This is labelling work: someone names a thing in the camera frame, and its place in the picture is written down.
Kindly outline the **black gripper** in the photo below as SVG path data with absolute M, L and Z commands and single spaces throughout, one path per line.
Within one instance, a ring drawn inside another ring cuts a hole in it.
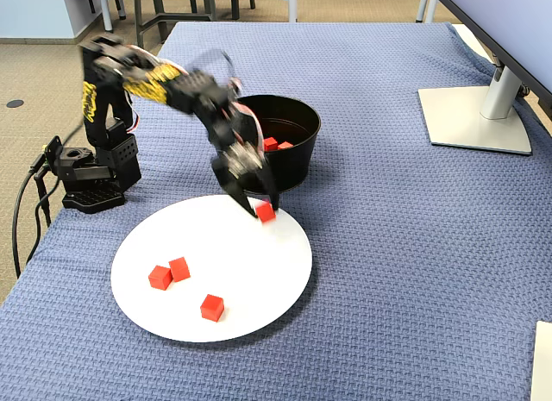
M 279 191 L 269 164 L 265 161 L 263 132 L 255 113 L 242 103 L 217 106 L 202 99 L 202 123 L 210 144 L 216 149 L 211 168 L 218 184 L 249 215 L 254 209 L 236 177 L 257 174 L 274 211 L 279 209 Z

